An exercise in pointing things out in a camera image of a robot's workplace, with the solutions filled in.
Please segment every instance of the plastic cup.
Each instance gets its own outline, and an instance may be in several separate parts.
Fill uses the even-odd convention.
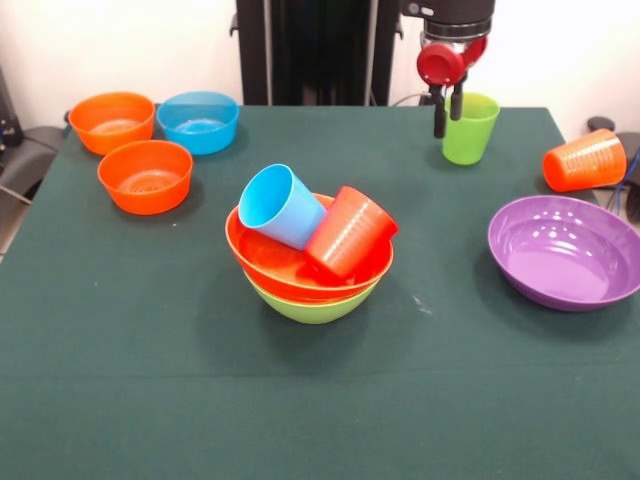
[[[247,228],[302,250],[327,211],[282,164],[270,165],[247,184],[238,207]]]
[[[345,278],[398,231],[391,216],[352,187],[342,187],[304,249],[325,272]]]
[[[615,185],[624,178],[627,156],[620,139],[610,130],[596,130],[549,151],[542,173],[556,192]]]
[[[160,105],[157,118],[168,140],[193,155],[209,155],[231,145],[239,114],[238,104],[226,95],[190,92]]]
[[[495,100],[479,93],[466,93],[462,103],[462,117],[449,118],[450,99],[447,99],[447,131],[442,142],[442,153],[456,165],[473,165],[484,155],[491,132],[500,114]]]
[[[153,135],[155,105],[137,93],[104,93],[88,98],[69,112],[69,123],[82,144],[106,155],[127,143]]]

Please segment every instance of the orange cup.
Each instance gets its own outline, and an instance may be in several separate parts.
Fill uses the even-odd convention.
[[[549,151],[542,172],[556,192],[615,185],[624,178],[627,156],[620,139],[610,130],[596,130]]]
[[[304,254],[321,270],[345,278],[397,231],[393,218],[373,200],[355,188],[342,187]]]
[[[105,156],[98,178],[114,203],[136,215],[155,215],[177,207],[191,184],[193,158],[164,140],[129,143]]]
[[[106,155],[153,135],[155,105],[137,93],[117,92],[83,100],[69,113],[69,123],[88,150]]]

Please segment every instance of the purple bowl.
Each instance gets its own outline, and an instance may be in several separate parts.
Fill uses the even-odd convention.
[[[640,289],[640,235],[582,200],[509,203],[491,220],[489,247],[520,293],[556,310],[594,310]]]

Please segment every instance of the green cup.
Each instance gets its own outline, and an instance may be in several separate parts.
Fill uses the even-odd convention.
[[[500,105],[492,98],[479,93],[465,93],[462,117],[458,121],[449,118],[451,99],[447,99],[447,132],[442,141],[442,154],[456,165],[478,163],[489,144],[491,132],[500,113]]]

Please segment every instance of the white wall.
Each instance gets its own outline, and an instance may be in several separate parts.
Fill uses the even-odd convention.
[[[0,64],[21,123],[62,125],[75,103],[112,90],[242,101],[234,13],[234,0],[0,0]]]
[[[25,127],[61,124],[77,101],[114,89],[155,101],[213,89],[242,101],[234,12],[234,0],[0,0],[0,64]],[[403,24],[392,101],[424,89],[421,22]],[[548,106],[567,137],[595,114],[640,130],[639,48],[637,0],[497,0],[468,89]]]

